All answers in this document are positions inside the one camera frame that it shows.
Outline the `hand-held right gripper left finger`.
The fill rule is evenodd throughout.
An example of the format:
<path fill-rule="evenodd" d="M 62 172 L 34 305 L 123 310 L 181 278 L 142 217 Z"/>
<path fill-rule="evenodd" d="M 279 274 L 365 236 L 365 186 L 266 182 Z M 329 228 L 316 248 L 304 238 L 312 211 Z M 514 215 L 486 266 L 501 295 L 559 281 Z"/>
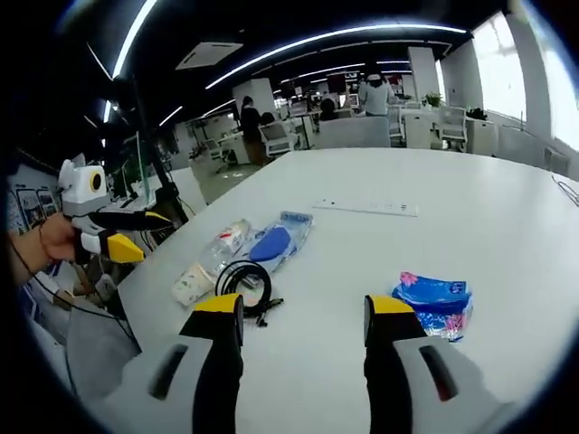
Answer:
<path fill-rule="evenodd" d="M 179 335 L 150 346 L 124 368 L 115 413 L 127 433 L 234 433 L 243 372 L 243 302 L 213 297 Z"/>

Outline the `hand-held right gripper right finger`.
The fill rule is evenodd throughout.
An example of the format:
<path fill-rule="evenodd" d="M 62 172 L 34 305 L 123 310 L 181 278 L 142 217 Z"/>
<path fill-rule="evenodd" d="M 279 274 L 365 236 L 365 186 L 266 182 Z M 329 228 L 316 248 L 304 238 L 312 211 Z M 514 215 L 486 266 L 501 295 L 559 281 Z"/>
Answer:
<path fill-rule="evenodd" d="M 499 433 L 515 411 L 474 362 L 428 336 L 393 297 L 365 297 L 364 374 L 373 433 Z"/>

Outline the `person's left hand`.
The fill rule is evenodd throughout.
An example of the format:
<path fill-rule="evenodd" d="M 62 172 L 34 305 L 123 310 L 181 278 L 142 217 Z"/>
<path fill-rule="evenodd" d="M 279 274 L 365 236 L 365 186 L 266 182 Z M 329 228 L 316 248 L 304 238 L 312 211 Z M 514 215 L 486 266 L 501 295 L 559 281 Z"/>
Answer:
<path fill-rule="evenodd" d="M 41 252 L 48 261 L 74 261 L 75 228 L 61 213 L 48 217 L 38 228 Z"/>

